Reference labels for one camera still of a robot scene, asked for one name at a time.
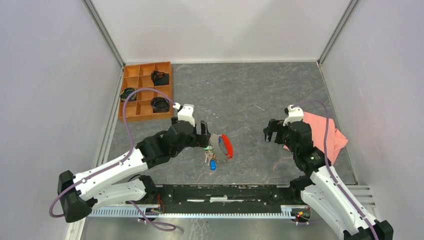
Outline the steel key holder red handle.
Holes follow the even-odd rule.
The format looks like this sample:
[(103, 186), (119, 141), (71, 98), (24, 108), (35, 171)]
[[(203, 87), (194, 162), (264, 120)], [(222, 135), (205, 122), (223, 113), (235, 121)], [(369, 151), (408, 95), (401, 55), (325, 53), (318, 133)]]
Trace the steel key holder red handle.
[(218, 162), (230, 163), (234, 150), (230, 139), (225, 134), (212, 133), (209, 139), (209, 145)]

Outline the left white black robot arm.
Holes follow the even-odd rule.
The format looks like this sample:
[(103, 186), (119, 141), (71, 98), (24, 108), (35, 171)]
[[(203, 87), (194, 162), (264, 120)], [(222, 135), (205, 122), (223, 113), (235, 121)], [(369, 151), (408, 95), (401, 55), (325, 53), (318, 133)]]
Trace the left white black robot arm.
[(77, 222), (93, 210), (112, 203), (139, 201), (153, 203), (157, 190), (142, 180), (127, 184), (117, 182), (137, 173), (169, 162), (185, 148), (206, 148), (211, 133), (206, 121), (200, 122), (201, 132), (186, 121), (172, 123), (168, 130), (144, 138), (123, 155), (96, 168), (80, 173), (70, 170), (58, 177), (57, 198), (67, 223)]

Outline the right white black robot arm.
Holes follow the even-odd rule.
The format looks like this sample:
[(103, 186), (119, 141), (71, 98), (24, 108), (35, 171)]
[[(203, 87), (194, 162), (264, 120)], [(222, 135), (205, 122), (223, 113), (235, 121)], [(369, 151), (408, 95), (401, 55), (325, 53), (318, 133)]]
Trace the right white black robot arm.
[(264, 139), (284, 145), (304, 172), (290, 182), (289, 199), (315, 210), (341, 240), (391, 240), (394, 229), (387, 220), (378, 220), (351, 193), (339, 178), (323, 151), (314, 146), (312, 130), (303, 121), (284, 124), (271, 119)]

